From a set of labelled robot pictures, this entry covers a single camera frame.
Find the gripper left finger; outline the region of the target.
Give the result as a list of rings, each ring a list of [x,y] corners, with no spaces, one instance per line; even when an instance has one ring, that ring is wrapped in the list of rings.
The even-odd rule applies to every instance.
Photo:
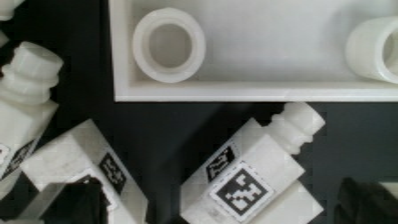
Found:
[[[52,183],[24,209],[17,224],[109,224],[102,182]]]

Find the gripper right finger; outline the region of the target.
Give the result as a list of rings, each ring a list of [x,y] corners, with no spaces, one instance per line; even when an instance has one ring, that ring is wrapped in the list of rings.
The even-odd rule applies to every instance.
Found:
[[[335,224],[398,224],[398,182],[343,179]]]

